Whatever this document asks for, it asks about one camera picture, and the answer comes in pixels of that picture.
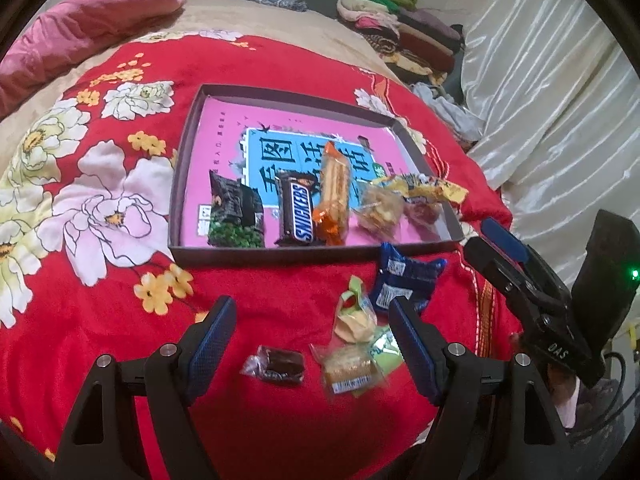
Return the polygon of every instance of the wrapped pastry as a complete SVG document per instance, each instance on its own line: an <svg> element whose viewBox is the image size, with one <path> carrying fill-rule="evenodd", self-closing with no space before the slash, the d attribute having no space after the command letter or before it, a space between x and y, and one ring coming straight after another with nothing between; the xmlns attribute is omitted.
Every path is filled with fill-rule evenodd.
<svg viewBox="0 0 640 480"><path fill-rule="evenodd" d="M313 212L316 235L327 245L344 245L349 230L351 165L332 142L324 146L320 203Z"/></svg>
<svg viewBox="0 0 640 480"><path fill-rule="evenodd" d="M399 194L368 182L360 182L359 186L360 207L354 209L358 225L376 238L385 242L394 241L404 200Z"/></svg>
<svg viewBox="0 0 640 480"><path fill-rule="evenodd" d="M338 395L374 386L382 379L367 346L340 348L322 362L322 381L330 394Z"/></svg>

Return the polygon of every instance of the red blanket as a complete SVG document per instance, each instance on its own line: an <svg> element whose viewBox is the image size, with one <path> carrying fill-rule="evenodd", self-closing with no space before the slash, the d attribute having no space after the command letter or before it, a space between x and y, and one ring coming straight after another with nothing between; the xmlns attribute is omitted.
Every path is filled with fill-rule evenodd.
<svg viewBox="0 0 640 480"><path fill-rule="evenodd" d="M98 355L149 355L179 339L197 313L228 294L238 304L238 327L209 392L191 409L222 478L364 478L410 446L434 416L404 365L386 387L357 399L345 394L328 402L322 392L308 345L327 343L349 277L371 286L375 262L190 269L193 279L170 266L171 159L206 82L353 105L358 99L405 118L436 174L470 190L463 220L511 220L446 126L399 84L297 47L228 32L161 34L125 44L34 124L0 181L0 417L53 459ZM503 298L459 251L441 256L449 263L424 319L448 340L507 358L508 336L518 323ZM172 284L168 291L158 289L163 273ZM303 385L280 388L240 375L260 344L303 352ZM139 407L150 468L164 479L146 404Z"/></svg>

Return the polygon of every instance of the black cable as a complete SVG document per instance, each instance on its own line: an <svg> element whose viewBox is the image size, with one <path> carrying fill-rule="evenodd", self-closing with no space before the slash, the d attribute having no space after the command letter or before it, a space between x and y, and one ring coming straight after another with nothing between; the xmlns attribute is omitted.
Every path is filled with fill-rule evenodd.
<svg viewBox="0 0 640 480"><path fill-rule="evenodd" d="M620 358L622 358L621 360L621 364L624 362L624 358L622 356L620 356ZM618 390L621 391L622 390L622 377L623 375L620 375L620 386L618 387ZM580 440L583 440L585 438L588 438L596 433L598 433L600 430L602 430L603 428L606 428L609 424L611 424L616 418L618 418L625 410L626 408L629 406L629 404L631 404L631 402L638 396L638 394L640 394L640 386L638 386L634 392L629 396L629 398L622 404L622 406L620 406L614 413L613 415L611 415L607 420L604 420L603 422L599 423L599 424L594 424L592 425L591 428L589 428L588 430L583 430L583 431L577 431L573 434L571 434L569 436L569 439L571 441L572 444L574 444L575 442L579 442Z"/></svg>
<svg viewBox="0 0 640 480"><path fill-rule="evenodd" d="M626 379L626 361L625 361L625 357L620 352L608 352L604 354L605 359L610 359L612 357L617 359L617 361L620 363L620 382L618 384L618 389L616 390L616 393L613 395L613 399L607 406L607 409L604 410L600 415L598 415L596 418L594 418L591 421L590 427L584 428L583 430L576 430L575 428L564 428L564 430L567 433L583 433L585 431L591 431L592 428L594 428L597 424L603 421L604 418L607 415L609 415L609 412L616 407L616 404L618 403L618 401L620 400L620 397L622 396L622 386L625 383L625 379Z"/></svg>

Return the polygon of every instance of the white curtain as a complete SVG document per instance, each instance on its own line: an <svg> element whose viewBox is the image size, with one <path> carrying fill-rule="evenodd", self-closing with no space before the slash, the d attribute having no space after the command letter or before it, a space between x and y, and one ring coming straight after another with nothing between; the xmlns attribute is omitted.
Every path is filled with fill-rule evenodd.
<svg viewBox="0 0 640 480"><path fill-rule="evenodd" d="M598 209L640 225L640 80L584 0L460 2L462 87L486 121L469 155L502 187L513 232L571 285Z"/></svg>

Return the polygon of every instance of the beige blanket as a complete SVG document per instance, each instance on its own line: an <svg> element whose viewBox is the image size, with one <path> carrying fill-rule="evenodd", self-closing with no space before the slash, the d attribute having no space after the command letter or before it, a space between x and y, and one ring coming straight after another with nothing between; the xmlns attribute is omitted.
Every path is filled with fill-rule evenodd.
<svg viewBox="0 0 640 480"><path fill-rule="evenodd" d="M322 56L366 68L398 81L369 43L335 20L317 12L293 12L245 0L187 0L177 17L152 30L222 28L262 36L311 50ZM103 63L119 47L87 59L42 88L0 123L0 172L4 173L15 149L31 124L40 118L90 68Z"/></svg>

